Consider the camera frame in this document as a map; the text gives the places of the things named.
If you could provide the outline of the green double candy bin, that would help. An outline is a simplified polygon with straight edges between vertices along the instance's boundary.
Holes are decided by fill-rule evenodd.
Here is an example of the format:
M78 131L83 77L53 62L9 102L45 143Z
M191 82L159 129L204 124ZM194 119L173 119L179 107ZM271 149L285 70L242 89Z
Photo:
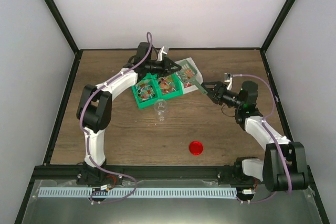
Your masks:
M152 106L158 99L169 100L183 95L182 85L176 74L167 77L147 74L131 88L139 109Z

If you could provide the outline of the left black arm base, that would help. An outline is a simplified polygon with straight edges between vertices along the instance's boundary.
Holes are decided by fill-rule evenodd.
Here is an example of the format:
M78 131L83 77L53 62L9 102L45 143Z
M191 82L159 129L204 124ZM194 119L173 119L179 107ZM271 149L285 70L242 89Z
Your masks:
M105 184L120 185L122 181L121 176L108 174L96 167L91 167L85 162L81 163L77 175L77 185L98 187Z

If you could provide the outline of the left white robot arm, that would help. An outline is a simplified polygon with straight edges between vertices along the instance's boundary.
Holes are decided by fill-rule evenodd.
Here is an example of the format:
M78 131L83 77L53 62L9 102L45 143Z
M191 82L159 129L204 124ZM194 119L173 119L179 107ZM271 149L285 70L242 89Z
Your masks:
M85 135L84 162L92 167L88 176L95 184L102 184L107 178L107 170L102 167L106 162L104 133L111 121L113 99L136 85L147 74L161 78L182 69L166 56L166 48L160 51L164 55L158 56L156 60L151 59L152 50L150 42L139 43L136 54L115 76L95 86L88 84L82 91L76 117Z

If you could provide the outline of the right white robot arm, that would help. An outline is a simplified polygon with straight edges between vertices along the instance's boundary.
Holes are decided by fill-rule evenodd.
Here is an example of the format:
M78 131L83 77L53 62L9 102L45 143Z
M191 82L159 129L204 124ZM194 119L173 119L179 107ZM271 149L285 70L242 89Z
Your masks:
M233 170L233 177L244 184L254 177L270 192L304 190L309 185L308 166L304 146L292 142L272 128L257 108L258 84L244 81L238 93L223 82L203 82L210 100L235 109L236 123L265 151L264 159L245 158Z

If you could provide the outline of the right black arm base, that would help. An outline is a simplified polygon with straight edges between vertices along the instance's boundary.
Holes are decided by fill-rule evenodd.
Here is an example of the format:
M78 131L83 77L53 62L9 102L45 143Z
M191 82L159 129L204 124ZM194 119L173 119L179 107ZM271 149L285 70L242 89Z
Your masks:
M216 169L218 183L245 185L262 181L264 162L256 157L238 157L233 165L224 165Z

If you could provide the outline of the clear plastic jar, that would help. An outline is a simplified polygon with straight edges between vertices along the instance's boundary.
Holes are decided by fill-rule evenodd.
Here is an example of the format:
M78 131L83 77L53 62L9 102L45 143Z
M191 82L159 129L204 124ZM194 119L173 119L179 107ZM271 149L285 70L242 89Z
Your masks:
M155 116L159 122L163 122L167 118L168 104L163 99L158 99L153 105Z

